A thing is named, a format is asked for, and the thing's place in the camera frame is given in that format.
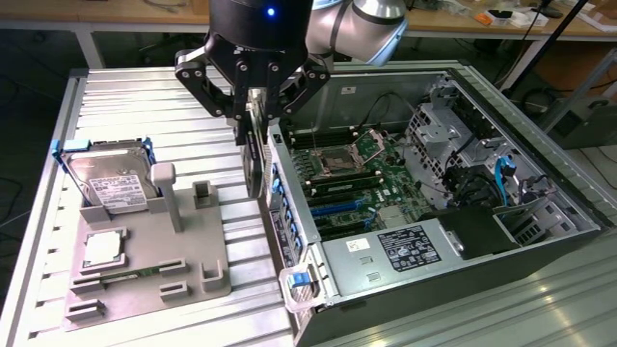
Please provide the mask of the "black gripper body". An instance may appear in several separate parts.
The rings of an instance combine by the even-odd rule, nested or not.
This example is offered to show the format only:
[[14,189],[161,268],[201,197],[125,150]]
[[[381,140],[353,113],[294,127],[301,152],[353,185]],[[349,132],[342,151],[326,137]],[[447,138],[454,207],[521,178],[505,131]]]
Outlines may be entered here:
[[310,1],[210,1],[204,50],[234,86],[279,86],[305,63]]

